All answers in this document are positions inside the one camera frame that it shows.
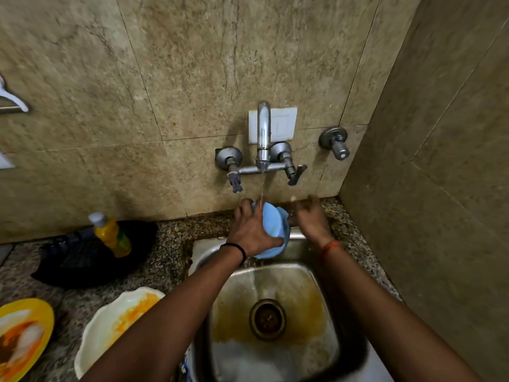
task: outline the hand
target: hand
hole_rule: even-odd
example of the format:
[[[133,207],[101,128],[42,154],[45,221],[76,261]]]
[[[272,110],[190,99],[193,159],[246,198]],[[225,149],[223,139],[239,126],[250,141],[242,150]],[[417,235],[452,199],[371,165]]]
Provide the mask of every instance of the hand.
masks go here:
[[[256,202],[255,211],[251,210],[252,200],[245,198],[235,208],[235,220],[230,228],[226,242],[239,244],[246,251],[246,256],[256,256],[267,249],[283,246],[282,237],[271,237],[263,228],[263,204]]]
[[[316,196],[308,196],[311,200],[309,209],[306,209],[300,202],[294,203],[293,219],[299,225],[300,230],[306,238],[315,244],[318,249],[322,249],[326,244],[334,240],[330,234],[329,223],[320,205],[320,200]]]

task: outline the towel hook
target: towel hook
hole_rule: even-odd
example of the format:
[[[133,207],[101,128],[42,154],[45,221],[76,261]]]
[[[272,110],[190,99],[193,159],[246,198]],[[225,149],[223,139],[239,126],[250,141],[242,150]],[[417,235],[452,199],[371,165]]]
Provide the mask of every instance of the towel hook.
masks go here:
[[[29,108],[15,95],[5,91],[5,81],[0,75],[0,97],[9,99],[15,106],[0,107],[0,114],[12,114],[15,112],[29,112]]]

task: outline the yellow bottle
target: yellow bottle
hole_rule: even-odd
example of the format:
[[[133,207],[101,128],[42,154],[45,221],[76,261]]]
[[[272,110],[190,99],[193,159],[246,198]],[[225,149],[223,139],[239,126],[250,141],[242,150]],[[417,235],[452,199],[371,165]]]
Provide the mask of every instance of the yellow bottle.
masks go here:
[[[115,257],[124,257],[131,253],[131,241],[113,218],[97,212],[89,215],[89,220],[94,225],[95,235],[113,251]]]

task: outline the orange thread bracelet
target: orange thread bracelet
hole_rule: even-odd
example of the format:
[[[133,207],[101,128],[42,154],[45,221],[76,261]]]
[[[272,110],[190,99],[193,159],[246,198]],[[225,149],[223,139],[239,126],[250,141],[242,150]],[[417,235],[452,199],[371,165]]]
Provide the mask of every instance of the orange thread bracelet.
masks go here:
[[[337,240],[333,240],[333,241],[325,244],[324,247],[322,248],[322,252],[320,254],[320,259],[322,261],[324,261],[325,260],[325,255],[327,255],[328,252],[330,252],[334,248],[338,248],[338,247],[341,247],[341,243],[339,241],[337,241]]]

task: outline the black wristband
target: black wristband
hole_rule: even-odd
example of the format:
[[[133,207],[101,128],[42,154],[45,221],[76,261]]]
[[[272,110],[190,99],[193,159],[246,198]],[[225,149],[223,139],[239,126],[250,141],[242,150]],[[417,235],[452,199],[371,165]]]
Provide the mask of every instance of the black wristband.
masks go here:
[[[220,249],[223,247],[223,246],[234,246],[235,248],[237,248],[240,252],[242,252],[242,262],[239,264],[239,267],[244,264],[244,262],[246,261],[247,259],[247,256],[246,256],[246,251],[244,250],[243,247],[241,247],[239,244],[235,244],[234,242],[226,242],[225,244],[221,245],[220,246]]]

